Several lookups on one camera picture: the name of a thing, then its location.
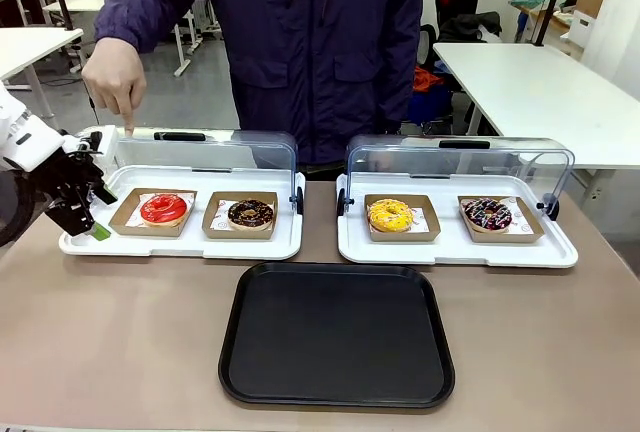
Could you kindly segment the person's right hand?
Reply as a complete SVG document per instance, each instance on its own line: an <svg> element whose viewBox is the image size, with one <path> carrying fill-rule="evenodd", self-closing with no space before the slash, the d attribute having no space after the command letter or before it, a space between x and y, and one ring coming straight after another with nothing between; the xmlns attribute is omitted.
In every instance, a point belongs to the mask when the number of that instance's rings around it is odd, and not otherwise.
<svg viewBox="0 0 640 432"><path fill-rule="evenodd" d="M83 67L82 76L95 105L120 115L125 134L132 136L134 112L141 105L147 89L137 50L121 39L99 39Z"/></svg>

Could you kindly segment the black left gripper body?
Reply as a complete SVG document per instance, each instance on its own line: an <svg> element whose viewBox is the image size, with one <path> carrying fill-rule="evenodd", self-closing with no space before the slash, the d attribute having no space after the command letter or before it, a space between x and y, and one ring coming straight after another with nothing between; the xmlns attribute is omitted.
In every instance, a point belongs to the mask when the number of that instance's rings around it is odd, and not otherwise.
<svg viewBox="0 0 640 432"><path fill-rule="evenodd" d="M103 193L103 171L94 162L94 153L57 149L30 173L34 187L53 201L85 201L91 193Z"/></svg>

